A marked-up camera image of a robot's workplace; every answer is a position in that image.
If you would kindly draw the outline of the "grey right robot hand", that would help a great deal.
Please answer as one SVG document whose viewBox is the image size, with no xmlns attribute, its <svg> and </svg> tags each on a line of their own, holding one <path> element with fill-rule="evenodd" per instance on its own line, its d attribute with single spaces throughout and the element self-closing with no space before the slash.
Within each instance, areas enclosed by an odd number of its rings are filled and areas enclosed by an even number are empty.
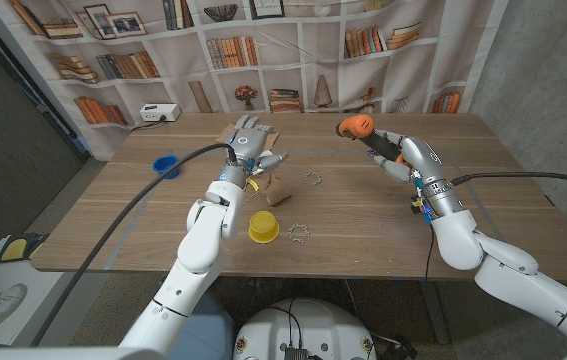
<svg viewBox="0 0 567 360">
<path fill-rule="evenodd" d="M 400 148 L 403 160 L 407 162 L 407 165 L 404 165 L 381 154 L 372 157 L 374 162 L 394 181 L 409 182 L 410 174 L 414 170 L 420 173 L 425 184 L 445 177 L 438 155 L 426 142 L 386 130 L 375 130 L 375 134 L 385 143 L 397 145 Z"/>
</svg>

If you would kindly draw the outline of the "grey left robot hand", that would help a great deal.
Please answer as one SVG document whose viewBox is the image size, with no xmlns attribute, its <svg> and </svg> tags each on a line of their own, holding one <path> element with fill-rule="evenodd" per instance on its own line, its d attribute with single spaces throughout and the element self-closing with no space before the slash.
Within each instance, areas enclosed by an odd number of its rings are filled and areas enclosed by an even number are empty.
<svg viewBox="0 0 567 360">
<path fill-rule="evenodd" d="M 227 159 L 219 180 L 244 187 L 249 176 L 271 172 L 284 162 L 288 153 L 265 149 L 267 137 L 273 131 L 272 126 L 259 125 L 258 117 L 242 115 L 224 141 L 234 149 L 236 159 Z"/>
</svg>

